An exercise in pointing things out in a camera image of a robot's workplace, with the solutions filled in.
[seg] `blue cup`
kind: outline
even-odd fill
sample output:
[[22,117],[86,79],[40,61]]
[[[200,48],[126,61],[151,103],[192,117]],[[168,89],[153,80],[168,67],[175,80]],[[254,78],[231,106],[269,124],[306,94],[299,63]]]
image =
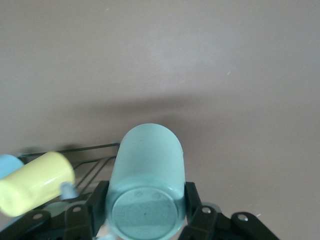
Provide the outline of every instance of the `blue cup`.
[[106,196],[107,223],[128,240],[167,240],[185,218],[185,168],[177,137],[147,123],[123,138]]
[[0,155],[0,179],[22,168],[24,163],[17,157],[4,154]]

